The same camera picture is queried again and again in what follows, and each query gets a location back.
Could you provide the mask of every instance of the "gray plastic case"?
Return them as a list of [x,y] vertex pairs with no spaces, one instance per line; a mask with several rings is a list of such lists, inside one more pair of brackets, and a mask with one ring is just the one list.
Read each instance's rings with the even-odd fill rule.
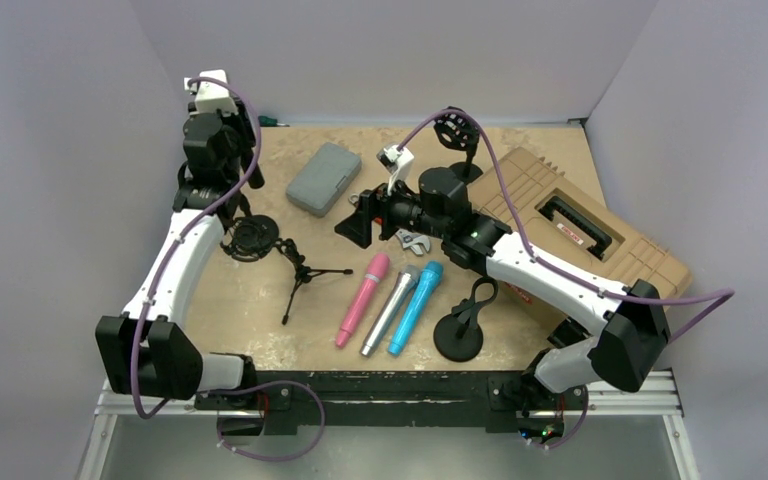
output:
[[287,185],[287,198],[317,217],[324,217],[357,177],[361,164],[358,155],[326,143]]

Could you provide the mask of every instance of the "wrench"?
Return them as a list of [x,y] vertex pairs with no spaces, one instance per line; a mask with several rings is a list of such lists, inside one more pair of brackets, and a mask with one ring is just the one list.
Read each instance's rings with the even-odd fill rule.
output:
[[[359,198],[360,196],[357,193],[353,193],[349,195],[349,203],[357,206]],[[381,220],[376,218],[375,222],[381,223]],[[410,248],[417,257],[421,257],[426,253],[431,252],[431,239],[428,238],[428,235],[416,235],[400,228],[396,230],[396,238],[398,238],[399,243],[402,244],[402,250]]]

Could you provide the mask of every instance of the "microphone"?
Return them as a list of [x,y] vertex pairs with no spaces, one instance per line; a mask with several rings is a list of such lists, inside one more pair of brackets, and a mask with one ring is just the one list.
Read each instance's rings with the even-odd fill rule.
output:
[[408,339],[411,333],[413,333],[413,328],[416,326],[417,320],[419,320],[419,315],[422,314],[425,304],[428,303],[428,297],[431,296],[434,289],[440,284],[442,276],[443,265],[435,261],[428,262],[428,265],[422,270],[416,292],[413,294],[408,308],[405,309],[405,314],[402,316],[402,321],[399,322],[396,334],[393,335],[393,339],[390,341],[390,348],[387,351],[391,354],[398,356],[402,353],[402,349],[408,343]]
[[389,268],[390,257],[386,253],[378,253],[372,257],[372,261],[366,267],[366,275],[364,275],[360,288],[358,288],[355,294],[355,299],[349,306],[349,311],[346,312],[343,323],[340,324],[340,331],[337,332],[337,348],[345,347],[349,337],[355,333],[355,329],[363,318],[364,312],[366,312],[366,306],[369,304],[369,300],[372,299],[375,287],[378,286],[378,283],[387,274],[387,269]]
[[419,269],[413,265],[408,265],[399,272],[393,291],[390,292],[390,296],[387,297],[387,301],[381,307],[381,312],[378,313],[378,318],[375,319],[375,323],[372,324],[372,328],[366,334],[363,347],[360,349],[361,355],[368,357],[378,347],[378,343],[381,342],[387,329],[390,328],[393,318],[402,308],[402,303],[416,287],[417,280],[419,280]]

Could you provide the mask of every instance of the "tan toolbox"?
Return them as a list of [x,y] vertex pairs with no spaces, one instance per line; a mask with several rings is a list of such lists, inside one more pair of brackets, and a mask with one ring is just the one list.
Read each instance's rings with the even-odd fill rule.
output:
[[[626,285],[643,279],[661,298],[680,296],[690,285],[690,270],[670,253],[625,223],[610,210],[524,148],[500,161],[508,193],[528,239],[573,265]],[[502,197],[494,169],[469,186],[469,198],[480,212],[516,224]],[[527,313],[554,329],[566,315],[519,288],[511,287]]]

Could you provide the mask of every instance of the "pink microphone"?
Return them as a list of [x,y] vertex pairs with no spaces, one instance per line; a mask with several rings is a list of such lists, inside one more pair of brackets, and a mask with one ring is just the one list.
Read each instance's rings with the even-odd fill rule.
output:
[[346,318],[340,324],[340,331],[337,332],[337,348],[345,347],[349,337],[355,333],[355,329],[363,318],[364,312],[366,312],[366,306],[369,304],[369,300],[372,299],[375,287],[378,286],[384,275],[387,275],[387,269],[389,268],[390,257],[386,253],[379,253],[372,257],[372,261],[366,267],[366,275],[363,277],[358,293],[355,294],[355,299],[349,306],[349,311],[346,312]]

